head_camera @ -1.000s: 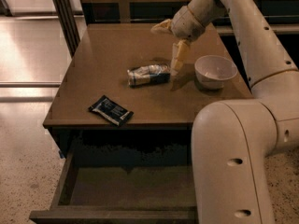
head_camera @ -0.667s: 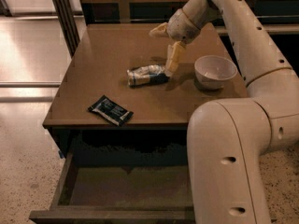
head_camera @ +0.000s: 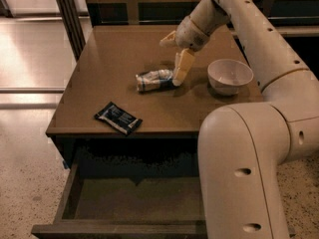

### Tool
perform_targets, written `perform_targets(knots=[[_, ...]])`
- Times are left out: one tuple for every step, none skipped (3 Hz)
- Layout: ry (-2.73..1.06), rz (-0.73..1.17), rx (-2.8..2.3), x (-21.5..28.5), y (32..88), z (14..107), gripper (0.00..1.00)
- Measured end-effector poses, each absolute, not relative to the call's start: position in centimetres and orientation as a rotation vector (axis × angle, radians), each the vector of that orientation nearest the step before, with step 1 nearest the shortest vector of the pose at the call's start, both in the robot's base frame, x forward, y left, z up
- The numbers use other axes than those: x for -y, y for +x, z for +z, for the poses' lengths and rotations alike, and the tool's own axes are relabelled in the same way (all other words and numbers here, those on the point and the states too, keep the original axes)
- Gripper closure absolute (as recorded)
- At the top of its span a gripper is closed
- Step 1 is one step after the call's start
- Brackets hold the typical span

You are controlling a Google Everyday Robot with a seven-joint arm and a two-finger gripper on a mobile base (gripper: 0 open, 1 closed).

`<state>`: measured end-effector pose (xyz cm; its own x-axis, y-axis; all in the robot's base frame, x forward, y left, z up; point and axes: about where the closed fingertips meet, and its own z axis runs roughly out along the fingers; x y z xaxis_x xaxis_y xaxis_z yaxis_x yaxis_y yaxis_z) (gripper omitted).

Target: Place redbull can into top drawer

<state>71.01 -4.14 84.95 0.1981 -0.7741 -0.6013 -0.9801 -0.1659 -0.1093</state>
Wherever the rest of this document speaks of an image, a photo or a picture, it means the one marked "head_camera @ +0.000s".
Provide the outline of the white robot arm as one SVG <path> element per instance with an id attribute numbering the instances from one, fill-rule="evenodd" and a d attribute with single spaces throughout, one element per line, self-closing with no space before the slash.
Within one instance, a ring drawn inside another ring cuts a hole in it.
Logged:
<path id="1" fill-rule="evenodd" d="M 211 112 L 198 135 L 208 239 L 289 239 L 277 167 L 319 150 L 319 82 L 252 0 L 201 0 L 161 40 L 182 49 L 180 85 L 219 26 L 232 23 L 263 100 Z"/>

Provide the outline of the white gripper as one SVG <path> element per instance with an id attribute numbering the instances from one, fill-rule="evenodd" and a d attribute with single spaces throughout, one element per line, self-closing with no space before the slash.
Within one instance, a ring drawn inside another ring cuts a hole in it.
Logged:
<path id="1" fill-rule="evenodd" d="M 191 21 L 189 16 L 181 21 L 176 31 L 170 32 L 159 41 L 161 47 L 178 45 L 183 48 L 180 53 L 175 55 L 172 83 L 176 87 L 183 83 L 191 69 L 195 59 L 194 52 L 200 51 L 208 41 L 209 37 Z"/>

